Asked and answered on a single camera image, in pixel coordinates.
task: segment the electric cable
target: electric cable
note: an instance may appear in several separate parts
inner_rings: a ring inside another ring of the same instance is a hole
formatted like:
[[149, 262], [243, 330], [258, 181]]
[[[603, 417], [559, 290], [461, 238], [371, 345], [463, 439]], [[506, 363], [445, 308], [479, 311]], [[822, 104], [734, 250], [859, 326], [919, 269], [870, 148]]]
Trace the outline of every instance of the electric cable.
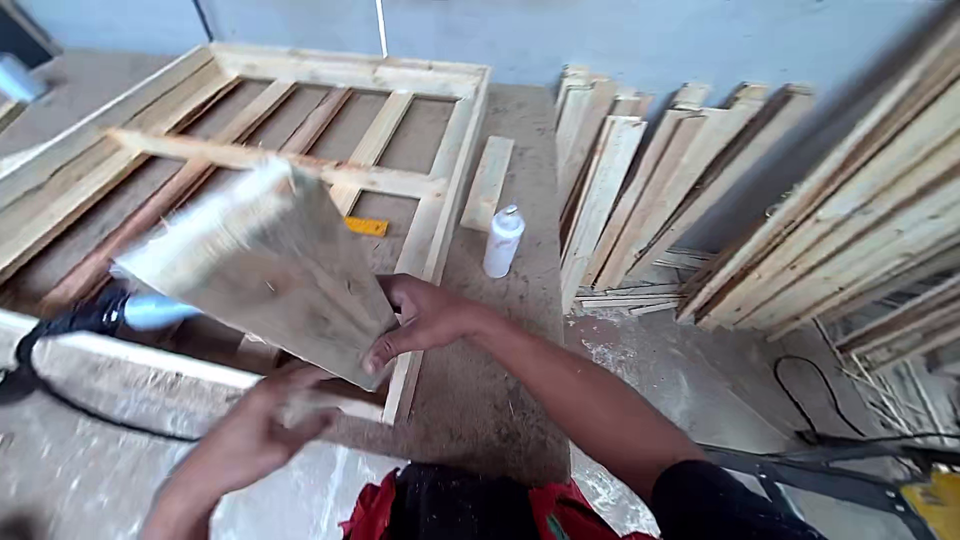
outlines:
[[803, 404], [801, 404], [800, 401], [798, 401], [797, 398], [794, 397], [794, 395], [786, 387], [786, 384], [783, 382], [783, 379], [780, 376], [780, 367], [782, 366], [783, 361], [789, 360], [789, 359], [800, 360], [813, 366], [813, 369], [817, 371], [817, 374], [820, 375], [820, 379], [824, 382], [824, 386], [827, 387], [827, 392], [830, 395], [830, 400], [833, 401], [833, 410], [836, 411], [840, 419], [843, 420], [844, 423], [847, 424], [847, 426], [849, 426], [851, 430], [855, 431], [856, 434], [862, 437], [861, 439], [858, 439], [857, 442], [863, 442], [863, 443], [894, 442], [894, 441], [921, 439], [921, 438], [929, 438], [929, 437], [944, 437], [948, 439], [960, 439], [960, 433], [940, 433], [939, 431], [924, 431], [921, 433], [912, 433], [908, 435], [868, 437], [867, 434], [863, 432], [863, 430], [858, 428], [853, 422], [851, 422], [851, 420], [847, 417], [847, 415], [844, 414], [843, 409], [840, 408], [840, 402], [837, 400], [836, 392], [833, 390], [833, 385], [830, 383], [829, 379], [827, 379], [827, 374], [824, 373], [824, 370], [820, 369], [820, 366], [818, 366], [809, 358], [804, 358], [803, 356], [783, 355], [774, 361], [774, 368], [773, 368], [774, 378], [777, 380], [777, 384], [780, 385], [780, 389], [783, 390], [784, 394], [786, 394], [786, 397], [790, 400], [793, 406], [797, 408], [797, 411], [800, 412], [800, 415], [804, 417], [806, 424], [810, 426], [810, 431], [814, 433], [817, 432], [817, 427], [816, 425], [813, 424], [813, 419], [810, 418], [810, 415], [806, 412], [806, 409], [804, 409]]

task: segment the hand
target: hand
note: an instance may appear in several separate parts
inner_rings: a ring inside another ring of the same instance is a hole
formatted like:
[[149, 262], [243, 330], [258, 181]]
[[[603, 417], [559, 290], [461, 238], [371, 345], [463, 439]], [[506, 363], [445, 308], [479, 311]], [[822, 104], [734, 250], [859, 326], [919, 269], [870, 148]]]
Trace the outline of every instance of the hand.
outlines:
[[320, 368], [298, 367], [259, 382], [180, 464], [166, 491], [187, 486], [194, 497], [215, 501], [282, 467], [340, 413], [336, 408], [321, 409], [291, 428], [278, 420], [293, 392], [327, 378]]
[[453, 343], [476, 328], [485, 307], [407, 274], [377, 276], [387, 300], [400, 308], [400, 328], [381, 335], [364, 358], [376, 373], [392, 358]]

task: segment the yellow ruler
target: yellow ruler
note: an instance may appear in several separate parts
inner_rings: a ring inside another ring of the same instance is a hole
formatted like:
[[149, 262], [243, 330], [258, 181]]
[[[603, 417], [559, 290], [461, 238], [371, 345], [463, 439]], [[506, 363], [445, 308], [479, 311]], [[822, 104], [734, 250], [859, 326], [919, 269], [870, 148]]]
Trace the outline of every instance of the yellow ruler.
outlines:
[[387, 234], [386, 219], [370, 219], [369, 217], [350, 217], [344, 218], [347, 228], [355, 233], [369, 234], [370, 236], [380, 236]]

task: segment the red clothing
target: red clothing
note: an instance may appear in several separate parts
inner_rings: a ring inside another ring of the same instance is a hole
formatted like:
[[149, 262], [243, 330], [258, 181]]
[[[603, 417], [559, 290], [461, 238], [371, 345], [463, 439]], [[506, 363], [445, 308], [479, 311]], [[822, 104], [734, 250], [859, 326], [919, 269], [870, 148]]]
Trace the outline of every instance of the red clothing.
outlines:
[[[394, 469], [380, 485], [367, 484], [360, 491], [353, 514], [340, 524], [344, 538], [351, 540], [383, 540], [388, 536], [391, 508], [396, 496], [396, 473]], [[528, 492], [533, 518], [544, 540], [563, 540], [555, 534], [559, 527], [570, 540], [618, 540], [612, 528], [593, 511], [580, 488], [571, 479], [567, 483], [547, 484]], [[654, 540], [648, 534], [633, 532], [629, 540]]]

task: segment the light blue tool handle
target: light blue tool handle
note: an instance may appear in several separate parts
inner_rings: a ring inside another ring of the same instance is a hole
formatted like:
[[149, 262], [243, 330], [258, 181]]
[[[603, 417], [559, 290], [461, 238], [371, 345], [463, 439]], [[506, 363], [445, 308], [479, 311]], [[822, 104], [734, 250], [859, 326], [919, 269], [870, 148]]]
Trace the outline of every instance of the light blue tool handle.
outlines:
[[131, 296], [124, 306], [124, 321], [134, 330], [156, 330], [200, 313], [193, 306], [160, 294]]

